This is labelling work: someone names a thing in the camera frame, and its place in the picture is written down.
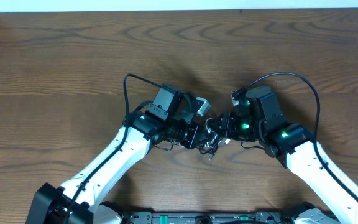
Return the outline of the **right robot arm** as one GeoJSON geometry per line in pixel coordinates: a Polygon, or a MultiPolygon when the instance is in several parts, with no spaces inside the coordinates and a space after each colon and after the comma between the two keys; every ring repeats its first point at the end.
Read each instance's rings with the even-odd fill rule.
{"type": "Polygon", "coordinates": [[[358,185],[303,125],[287,121],[269,86],[245,91],[233,102],[237,112],[209,121],[213,132],[236,141],[258,141],[267,155],[303,180],[340,223],[358,223],[358,185]]]}

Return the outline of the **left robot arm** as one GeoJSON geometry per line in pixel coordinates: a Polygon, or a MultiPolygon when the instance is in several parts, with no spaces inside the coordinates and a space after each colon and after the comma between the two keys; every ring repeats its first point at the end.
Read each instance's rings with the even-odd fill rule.
{"type": "Polygon", "coordinates": [[[162,141],[187,149],[210,141],[194,118],[210,103],[164,84],[154,100],[130,112],[109,145],[82,171],[59,187],[45,183],[36,191],[27,223],[122,223],[123,215],[104,201],[118,180],[162,141]]]}

